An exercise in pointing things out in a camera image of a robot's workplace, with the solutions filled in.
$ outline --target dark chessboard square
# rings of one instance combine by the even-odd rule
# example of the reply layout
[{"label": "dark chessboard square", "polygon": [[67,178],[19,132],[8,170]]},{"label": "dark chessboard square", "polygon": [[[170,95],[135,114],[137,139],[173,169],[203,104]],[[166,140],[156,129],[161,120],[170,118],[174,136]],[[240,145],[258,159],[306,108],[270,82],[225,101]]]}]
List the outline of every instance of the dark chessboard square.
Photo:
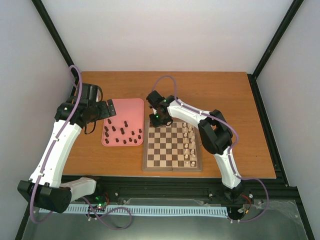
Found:
[{"label": "dark chessboard square", "polygon": [[184,167],[184,166],[185,166],[185,162],[184,161],[178,161],[178,167]]},{"label": "dark chessboard square", "polygon": [[153,166],[155,167],[160,167],[160,161],[154,161]]}]

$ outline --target wooden table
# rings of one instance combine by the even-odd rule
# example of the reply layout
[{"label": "wooden table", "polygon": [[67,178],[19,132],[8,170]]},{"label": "wooden table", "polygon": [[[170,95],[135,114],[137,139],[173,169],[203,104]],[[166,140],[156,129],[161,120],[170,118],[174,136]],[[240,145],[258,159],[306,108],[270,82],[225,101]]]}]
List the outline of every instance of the wooden table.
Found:
[{"label": "wooden table", "polygon": [[[243,177],[276,177],[245,72],[83,72],[82,78],[84,83],[100,86],[104,100],[143,99],[144,118],[148,119],[152,111],[146,97],[155,81],[167,74],[176,78],[182,101],[203,110],[220,110],[238,132],[240,140],[233,153]],[[164,78],[156,90],[165,97],[173,95],[172,80]],[[82,131],[71,149],[64,175],[221,177],[215,158],[203,147],[202,172],[142,171],[143,144],[105,147],[101,143],[102,128],[101,120],[92,134],[85,135]]]}]

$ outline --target chessboard border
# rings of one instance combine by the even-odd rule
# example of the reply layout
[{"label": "chessboard border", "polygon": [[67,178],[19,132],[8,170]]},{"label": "chessboard border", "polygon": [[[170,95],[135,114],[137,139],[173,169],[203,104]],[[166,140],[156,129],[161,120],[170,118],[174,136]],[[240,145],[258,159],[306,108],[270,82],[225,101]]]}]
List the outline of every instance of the chessboard border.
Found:
[{"label": "chessboard border", "polygon": [[[179,118],[173,118],[173,122],[176,123],[184,123]],[[147,167],[147,157],[148,157],[148,142],[149,142],[149,125],[150,119],[146,119],[144,121],[144,141],[143,141],[143,157],[142,157],[142,171],[146,172],[202,172],[203,164],[202,164],[202,150],[201,150],[201,138],[199,130],[194,127],[194,138],[196,141],[195,144],[195,153],[197,159],[197,167],[173,167],[173,166],[163,166],[163,167]]]}]

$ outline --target gray wall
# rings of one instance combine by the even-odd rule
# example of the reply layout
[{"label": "gray wall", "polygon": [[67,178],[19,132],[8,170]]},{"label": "gray wall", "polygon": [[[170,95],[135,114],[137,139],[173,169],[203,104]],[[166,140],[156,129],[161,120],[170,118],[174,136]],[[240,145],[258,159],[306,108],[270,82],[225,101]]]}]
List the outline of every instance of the gray wall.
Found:
[{"label": "gray wall", "polygon": [[292,0],[43,0],[83,71],[252,72]]},{"label": "gray wall", "polygon": [[17,185],[36,168],[72,86],[31,0],[2,2],[0,32],[0,239],[11,240],[27,206]]},{"label": "gray wall", "polygon": [[290,185],[320,239],[320,1],[306,0],[258,85]]}]

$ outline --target wooden chessboard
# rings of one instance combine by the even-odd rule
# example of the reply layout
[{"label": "wooden chessboard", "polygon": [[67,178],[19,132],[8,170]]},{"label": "wooden chessboard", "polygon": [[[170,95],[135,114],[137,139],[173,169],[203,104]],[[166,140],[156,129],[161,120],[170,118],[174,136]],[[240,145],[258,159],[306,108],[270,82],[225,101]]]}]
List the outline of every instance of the wooden chessboard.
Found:
[{"label": "wooden chessboard", "polygon": [[174,119],[170,126],[153,127],[150,120],[145,121],[143,171],[202,171],[199,131],[190,124],[185,129],[184,124]]}]

